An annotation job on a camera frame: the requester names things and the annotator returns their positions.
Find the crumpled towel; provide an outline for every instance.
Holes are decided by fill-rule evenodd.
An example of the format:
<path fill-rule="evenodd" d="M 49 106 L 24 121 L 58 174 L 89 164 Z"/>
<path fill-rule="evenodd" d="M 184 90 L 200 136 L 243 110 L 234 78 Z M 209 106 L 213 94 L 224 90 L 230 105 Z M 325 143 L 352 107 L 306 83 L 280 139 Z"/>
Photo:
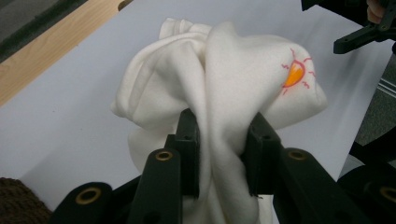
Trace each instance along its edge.
<path fill-rule="evenodd" d="M 183 222 L 249 224 L 272 223 L 269 196 L 249 195 L 239 158 L 249 123 L 261 112 L 279 129 L 326 105 L 301 46 L 275 35 L 239 36 L 230 22 L 212 28 L 168 19 L 160 40 L 130 62 L 111 109 L 140 126 L 128 142 L 142 171 L 190 108 L 201 135 L 200 196 L 183 198 Z"/>

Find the gray floor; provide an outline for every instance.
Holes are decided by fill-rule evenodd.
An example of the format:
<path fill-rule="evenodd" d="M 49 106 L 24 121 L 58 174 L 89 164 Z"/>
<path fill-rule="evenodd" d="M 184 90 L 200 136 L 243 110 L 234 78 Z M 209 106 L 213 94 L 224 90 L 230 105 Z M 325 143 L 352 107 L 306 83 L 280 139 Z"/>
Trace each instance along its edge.
<path fill-rule="evenodd" d="M 390 57 L 382 78 L 390 83 L 396 83 L 395 55 Z M 377 89 L 361 124 L 356 142 L 364 146 L 395 126 L 396 98 Z"/>
<path fill-rule="evenodd" d="M 58 0 L 0 0 L 0 42 Z"/>

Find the white fabric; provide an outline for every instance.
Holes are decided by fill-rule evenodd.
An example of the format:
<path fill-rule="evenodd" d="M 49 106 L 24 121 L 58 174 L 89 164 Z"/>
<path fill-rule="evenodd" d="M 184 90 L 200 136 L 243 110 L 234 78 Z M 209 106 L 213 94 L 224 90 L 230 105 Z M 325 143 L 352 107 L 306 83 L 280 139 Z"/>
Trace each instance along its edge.
<path fill-rule="evenodd" d="M 112 111 L 141 127 L 129 136 L 134 164 L 174 133 L 182 110 L 201 135 L 200 196 L 183 200 L 184 223 L 272 223 L 271 201 L 251 197 L 243 152 L 247 128 L 261 112 L 279 129 L 327 105 L 313 60 L 275 35 L 239 36 L 229 22 L 213 28 L 168 19 L 160 40 L 138 52 Z"/>

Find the hole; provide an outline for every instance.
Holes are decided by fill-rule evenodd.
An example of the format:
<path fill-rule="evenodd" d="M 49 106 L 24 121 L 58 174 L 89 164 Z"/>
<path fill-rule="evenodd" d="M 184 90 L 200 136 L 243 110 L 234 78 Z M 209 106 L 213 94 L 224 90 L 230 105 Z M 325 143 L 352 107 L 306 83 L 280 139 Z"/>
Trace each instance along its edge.
<path fill-rule="evenodd" d="M 170 151 L 161 151 L 155 155 L 155 159 L 157 161 L 168 161 L 173 157 L 173 154 Z"/>
<path fill-rule="evenodd" d="M 160 220 L 161 220 L 161 214 L 157 211 L 150 212 L 143 217 L 144 224 L 155 224 L 160 222 Z"/>
<path fill-rule="evenodd" d="M 263 135 L 262 139 L 269 140 L 269 139 L 271 139 L 271 136 L 270 135 Z"/>
<path fill-rule="evenodd" d="M 78 204 L 89 204 L 95 202 L 101 195 L 102 191 L 99 188 L 84 189 L 76 198 Z"/>
<path fill-rule="evenodd" d="M 338 211 L 334 214 L 334 217 L 339 221 L 338 223 L 352 223 L 352 217 L 346 212 Z"/>
<path fill-rule="evenodd" d="M 396 203 L 396 189 L 391 187 L 381 187 L 381 189 L 379 189 L 379 192 L 382 196 L 384 196 L 384 198 L 390 200 L 393 203 Z"/>
<path fill-rule="evenodd" d="M 290 158 L 295 159 L 297 161 L 303 161 L 306 159 L 305 154 L 297 150 L 290 151 L 288 155 Z"/>

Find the printed sun design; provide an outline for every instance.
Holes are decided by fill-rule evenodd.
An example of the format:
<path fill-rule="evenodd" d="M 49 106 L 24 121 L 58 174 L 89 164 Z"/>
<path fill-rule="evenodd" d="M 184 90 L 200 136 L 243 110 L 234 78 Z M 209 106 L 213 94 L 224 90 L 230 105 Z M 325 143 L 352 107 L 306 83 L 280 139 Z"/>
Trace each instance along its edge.
<path fill-rule="evenodd" d="M 282 64 L 282 67 L 285 69 L 289 70 L 289 76 L 286 82 L 283 84 L 282 88 L 283 93 L 282 95 L 286 94 L 288 89 L 296 84 L 302 83 L 305 88 L 309 89 L 310 86 L 306 81 L 303 81 L 303 78 L 305 76 L 305 63 L 307 61 L 311 61 L 312 58 L 305 58 L 302 61 L 299 61 L 296 59 L 296 55 L 293 49 L 290 49 L 291 53 L 293 54 L 293 62 L 291 65 L 287 64 Z M 313 71 L 308 71 L 308 74 L 311 74 L 312 76 L 315 76 L 315 73 Z"/>

